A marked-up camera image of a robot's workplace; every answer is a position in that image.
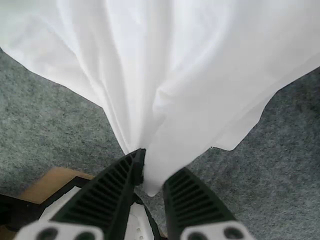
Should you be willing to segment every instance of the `carpet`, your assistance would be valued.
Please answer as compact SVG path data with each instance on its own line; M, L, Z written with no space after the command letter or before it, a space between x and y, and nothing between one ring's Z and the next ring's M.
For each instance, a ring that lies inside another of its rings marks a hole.
M0 50L0 193L17 196L52 167L96 175L121 156L99 106ZM257 239L319 239L320 68L281 89L235 150L188 168ZM166 232L162 193L136 192Z

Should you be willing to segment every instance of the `wooden surface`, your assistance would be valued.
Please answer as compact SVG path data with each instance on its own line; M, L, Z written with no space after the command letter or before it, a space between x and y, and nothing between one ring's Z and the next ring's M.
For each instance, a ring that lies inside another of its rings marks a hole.
M92 175L68 168L55 167L48 171L40 180L35 182L27 190L25 190L19 196L19 199L35 204L41 204L77 176L90 180L94 177ZM7 230L4 226L0 226L0 240L12 240L14 236L15 232Z

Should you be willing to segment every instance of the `screw hole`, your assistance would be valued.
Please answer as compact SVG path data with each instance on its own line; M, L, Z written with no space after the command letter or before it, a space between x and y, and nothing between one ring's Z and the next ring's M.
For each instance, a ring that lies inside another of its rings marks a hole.
M50 227L42 230L36 237L36 240L55 240L57 235L58 230Z
M235 227L228 227L224 230L224 235L227 239L243 239L244 234Z
M188 240L208 240L205 235L200 232L192 232L188 236Z
M93 235L91 232L83 232L80 233L75 240L95 240L95 235Z

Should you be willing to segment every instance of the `white fabric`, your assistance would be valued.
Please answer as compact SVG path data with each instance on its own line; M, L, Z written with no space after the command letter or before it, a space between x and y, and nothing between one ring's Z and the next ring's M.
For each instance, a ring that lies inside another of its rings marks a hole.
M101 106L125 153L146 148L149 195L320 65L318 0L0 1L2 49Z

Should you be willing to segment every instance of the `ribbed rubber pad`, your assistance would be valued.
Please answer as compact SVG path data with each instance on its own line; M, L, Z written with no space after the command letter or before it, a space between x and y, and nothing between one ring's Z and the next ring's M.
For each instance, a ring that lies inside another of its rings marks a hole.
M184 228L235 218L222 201L186 168L163 186L168 239L178 240Z
M119 159L87 183L52 218L53 221L101 228L105 239L122 240L134 186L143 181L145 150Z

